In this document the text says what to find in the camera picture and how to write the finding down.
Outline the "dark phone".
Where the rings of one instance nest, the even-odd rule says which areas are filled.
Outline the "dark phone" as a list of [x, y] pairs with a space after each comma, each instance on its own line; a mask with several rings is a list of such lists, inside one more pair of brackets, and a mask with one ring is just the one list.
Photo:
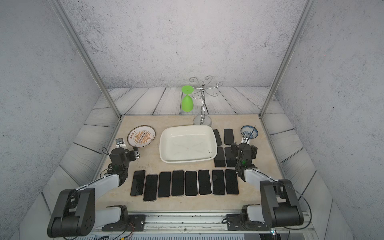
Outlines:
[[225, 153], [222, 147], [217, 147], [217, 155], [214, 158], [214, 165], [216, 168], [226, 167]]

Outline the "black phone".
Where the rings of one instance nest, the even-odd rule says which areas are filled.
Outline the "black phone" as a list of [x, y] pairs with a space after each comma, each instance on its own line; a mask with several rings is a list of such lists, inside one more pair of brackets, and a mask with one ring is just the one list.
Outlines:
[[144, 202], [151, 202], [157, 199], [158, 175], [147, 175], [144, 188]]
[[215, 139], [216, 139], [216, 144], [217, 146], [222, 146], [223, 143], [222, 143], [222, 140], [221, 140], [221, 136], [220, 136], [220, 133], [218, 130], [213, 130], [214, 132], [214, 135], [215, 135]]
[[199, 178], [199, 194], [200, 195], [211, 195], [212, 194], [212, 186], [211, 186], [211, 177], [209, 170], [199, 170], [198, 171]]
[[226, 193], [228, 195], [238, 195], [238, 175], [235, 170], [225, 170], [225, 181], [226, 181]]
[[225, 176], [223, 170], [212, 170], [212, 183], [214, 195], [225, 195]]

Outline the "phone with purple clear case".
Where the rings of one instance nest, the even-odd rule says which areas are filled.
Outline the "phone with purple clear case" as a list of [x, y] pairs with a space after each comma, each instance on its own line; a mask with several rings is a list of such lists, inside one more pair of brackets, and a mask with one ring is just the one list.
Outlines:
[[145, 178], [146, 178], [145, 170], [134, 172], [132, 187], [130, 192], [130, 195], [132, 197], [141, 196], [144, 193]]

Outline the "white plastic storage box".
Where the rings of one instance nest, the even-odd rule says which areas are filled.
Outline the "white plastic storage box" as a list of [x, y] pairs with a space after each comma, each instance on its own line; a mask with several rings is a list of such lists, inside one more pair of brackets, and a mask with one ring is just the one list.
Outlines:
[[205, 125], [165, 129], [160, 137], [160, 158], [168, 164], [210, 161], [217, 155], [214, 131]]

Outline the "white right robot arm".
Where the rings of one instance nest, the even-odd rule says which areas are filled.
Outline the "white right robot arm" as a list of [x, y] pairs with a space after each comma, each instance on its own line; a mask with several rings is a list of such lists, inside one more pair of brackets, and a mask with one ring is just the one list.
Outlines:
[[246, 205], [240, 213], [240, 224], [246, 230], [259, 227], [273, 229], [301, 226], [304, 215], [297, 192], [291, 181], [274, 180], [253, 164], [257, 147], [246, 143], [233, 143], [231, 153], [236, 157], [235, 171], [240, 179], [260, 191], [259, 205]]

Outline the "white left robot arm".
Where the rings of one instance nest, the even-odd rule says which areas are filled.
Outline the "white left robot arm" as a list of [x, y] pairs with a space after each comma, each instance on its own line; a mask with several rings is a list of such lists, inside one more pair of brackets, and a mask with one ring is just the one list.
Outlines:
[[130, 162], [140, 157], [139, 149], [119, 147], [112, 150], [109, 157], [111, 163], [103, 177], [77, 189], [60, 192], [48, 224], [48, 237], [74, 240], [99, 227], [107, 232], [135, 231], [135, 219], [130, 218], [126, 206], [96, 211], [96, 201], [125, 183]]

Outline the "blue white ceramic bowl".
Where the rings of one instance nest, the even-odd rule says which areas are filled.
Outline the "blue white ceramic bowl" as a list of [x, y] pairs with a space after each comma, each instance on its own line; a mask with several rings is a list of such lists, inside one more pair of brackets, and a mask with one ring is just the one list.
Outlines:
[[241, 128], [241, 134], [242, 134], [242, 139], [244, 137], [249, 137], [250, 140], [252, 140], [252, 139], [255, 139], [259, 135], [259, 132], [256, 129], [256, 127], [247, 125], [247, 126], [243, 126]]

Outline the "orange patterned round plate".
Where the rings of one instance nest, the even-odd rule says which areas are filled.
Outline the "orange patterned round plate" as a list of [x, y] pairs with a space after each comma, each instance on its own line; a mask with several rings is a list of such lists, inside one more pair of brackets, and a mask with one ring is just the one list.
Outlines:
[[142, 125], [132, 129], [128, 136], [128, 144], [132, 147], [142, 148], [151, 144], [156, 137], [156, 131], [151, 126]]

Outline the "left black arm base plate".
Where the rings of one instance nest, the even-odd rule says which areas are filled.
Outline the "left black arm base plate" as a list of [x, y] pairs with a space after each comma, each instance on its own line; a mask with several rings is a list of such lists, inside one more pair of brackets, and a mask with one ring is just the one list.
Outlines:
[[119, 221], [102, 227], [103, 232], [143, 232], [146, 215], [127, 215]]

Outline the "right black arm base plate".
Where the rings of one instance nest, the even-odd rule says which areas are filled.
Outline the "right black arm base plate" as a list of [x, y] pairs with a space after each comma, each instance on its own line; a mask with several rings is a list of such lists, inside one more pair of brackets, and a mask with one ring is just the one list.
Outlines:
[[270, 228], [263, 222], [252, 222], [242, 214], [227, 214], [222, 220], [228, 231], [268, 231]]

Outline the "aluminium rail front frame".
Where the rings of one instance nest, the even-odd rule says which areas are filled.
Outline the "aluminium rail front frame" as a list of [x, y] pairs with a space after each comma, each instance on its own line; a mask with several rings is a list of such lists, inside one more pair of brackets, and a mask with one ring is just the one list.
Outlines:
[[323, 240], [325, 232], [317, 231], [304, 213], [304, 224], [268, 231], [228, 231], [222, 220], [239, 211], [129, 211], [129, 215], [146, 215], [143, 232], [103, 232], [93, 229], [78, 240]]

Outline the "right aluminium frame post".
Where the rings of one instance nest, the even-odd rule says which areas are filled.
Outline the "right aluminium frame post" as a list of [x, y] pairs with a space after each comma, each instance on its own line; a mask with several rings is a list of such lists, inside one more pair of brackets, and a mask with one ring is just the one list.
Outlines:
[[291, 37], [291, 40], [289, 42], [289, 45], [287, 47], [287, 50], [284, 54], [284, 57], [281, 61], [281, 64], [278, 68], [278, 71], [275, 75], [275, 78], [270, 86], [270, 90], [268, 92], [268, 95], [267, 95], [267, 98], [266, 98], [266, 101], [261, 109], [261, 113], [259, 114], [259, 118], [262, 120], [264, 115], [267, 113], [267, 110], [270, 106], [270, 103], [273, 99], [273, 96], [275, 95], [278, 87], [279, 87], [279, 84], [281, 83], [282, 81], [282, 78], [283, 78], [283, 75], [284, 75], [284, 72], [285, 70], [287, 69], [288, 65], [289, 65], [289, 62], [292, 58], [292, 55], [295, 51], [295, 47], [296, 45], [298, 44], [299, 40], [300, 40], [300, 37], [304, 31], [304, 28], [305, 28], [305, 25], [310, 17], [310, 14], [314, 8], [314, 5], [317, 1], [315, 0], [307, 0], [306, 3], [305, 3], [305, 6], [304, 6], [304, 9], [301, 13], [301, 16], [299, 18], [299, 21], [296, 25], [296, 28], [293, 32], [293, 35]]

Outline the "aluminium frame post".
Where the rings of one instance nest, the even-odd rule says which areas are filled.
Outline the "aluminium frame post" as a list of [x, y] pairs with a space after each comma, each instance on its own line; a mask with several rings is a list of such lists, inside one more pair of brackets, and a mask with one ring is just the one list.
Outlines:
[[104, 84], [99, 72], [97, 71], [92, 59], [90, 58], [86, 48], [84, 47], [84, 44], [82, 43], [78, 33], [76, 32], [73, 24], [71, 23], [70, 18], [68, 17], [61, 1], [59, 0], [50, 0], [49, 1], [54, 12], [56, 13], [59, 21], [61, 22], [62, 26], [64, 27], [66, 33], [70, 37], [72, 43], [75, 45], [78, 53], [80, 54], [80, 57], [82, 58], [84, 64], [86, 65], [87, 69], [91, 73], [94, 81], [98, 85], [102, 95], [105, 97], [107, 103], [112, 108], [113, 112], [117, 116], [117, 118], [120, 120], [122, 118], [122, 114], [119, 111], [118, 107], [115, 104], [115, 101], [111, 97], [109, 91], [107, 90], [106, 85]]
[[270, 90], [268, 92], [268, 95], [267, 95], [267, 98], [266, 98], [266, 101], [261, 109], [261, 113], [259, 114], [259, 118], [262, 120], [264, 115], [267, 113], [267, 110], [270, 106], [270, 103], [273, 99], [273, 96], [275, 95], [278, 87], [279, 87], [279, 84], [281, 83], [282, 81], [282, 78], [283, 78], [283, 75], [284, 75], [284, 72], [285, 70], [287, 69], [288, 65], [289, 65], [289, 62], [292, 58], [292, 55], [295, 51], [295, 47], [296, 45], [298, 44], [299, 40], [300, 40], [300, 37], [304, 31], [304, 28], [305, 28], [305, 25], [310, 17], [310, 14], [314, 8], [314, 5], [317, 1], [315, 0], [307, 0], [306, 3], [305, 3], [305, 6], [304, 6], [304, 9], [301, 13], [301, 16], [299, 18], [299, 21], [296, 25], [296, 28], [293, 32], [293, 35], [291, 37], [291, 40], [289, 42], [289, 45], [287, 47], [287, 50], [284, 54], [284, 57], [281, 61], [281, 64], [278, 68], [278, 71], [275, 75], [275, 78], [270, 86]]

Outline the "left aluminium frame post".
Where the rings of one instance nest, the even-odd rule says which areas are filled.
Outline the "left aluminium frame post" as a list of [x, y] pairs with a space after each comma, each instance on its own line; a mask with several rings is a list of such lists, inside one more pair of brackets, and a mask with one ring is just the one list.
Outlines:
[[56, 13], [59, 21], [61, 22], [62, 26], [64, 27], [66, 33], [70, 37], [72, 43], [75, 45], [78, 53], [80, 54], [80, 57], [82, 58], [84, 64], [86, 65], [87, 69], [91, 73], [94, 81], [98, 85], [102, 95], [105, 97], [107, 103], [112, 108], [113, 112], [117, 116], [117, 118], [120, 120], [122, 118], [122, 114], [119, 111], [118, 107], [115, 104], [115, 101], [111, 97], [109, 91], [107, 90], [106, 85], [104, 84], [99, 72], [97, 71], [92, 59], [90, 58], [86, 48], [84, 47], [84, 44], [82, 43], [78, 33], [76, 32], [73, 24], [71, 23], [70, 18], [68, 17], [61, 1], [59, 0], [50, 0], [49, 1], [54, 12]]

